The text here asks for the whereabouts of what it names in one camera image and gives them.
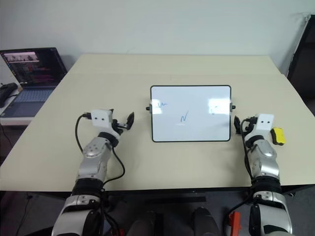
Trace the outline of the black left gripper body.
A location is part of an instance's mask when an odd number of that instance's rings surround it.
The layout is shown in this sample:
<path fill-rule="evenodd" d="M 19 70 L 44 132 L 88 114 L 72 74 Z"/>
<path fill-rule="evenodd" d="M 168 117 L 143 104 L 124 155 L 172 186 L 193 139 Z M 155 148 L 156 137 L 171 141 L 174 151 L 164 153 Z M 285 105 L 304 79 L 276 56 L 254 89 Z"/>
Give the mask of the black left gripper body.
<path fill-rule="evenodd" d="M 126 123 L 119 123 L 116 119 L 113 119 L 112 128 L 116 133 L 121 135 L 123 133 L 123 129 L 130 130 L 130 124 L 128 121 Z"/>

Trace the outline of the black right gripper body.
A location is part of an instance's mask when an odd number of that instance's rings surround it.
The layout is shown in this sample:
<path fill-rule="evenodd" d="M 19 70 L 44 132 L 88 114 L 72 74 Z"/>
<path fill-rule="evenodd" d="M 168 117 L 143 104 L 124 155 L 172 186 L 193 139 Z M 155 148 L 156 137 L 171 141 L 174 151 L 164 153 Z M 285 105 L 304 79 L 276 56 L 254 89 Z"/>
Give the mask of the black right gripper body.
<path fill-rule="evenodd" d="M 253 131 L 256 122 L 249 122 L 249 118 L 241 121 L 241 135 L 247 135 Z"/>

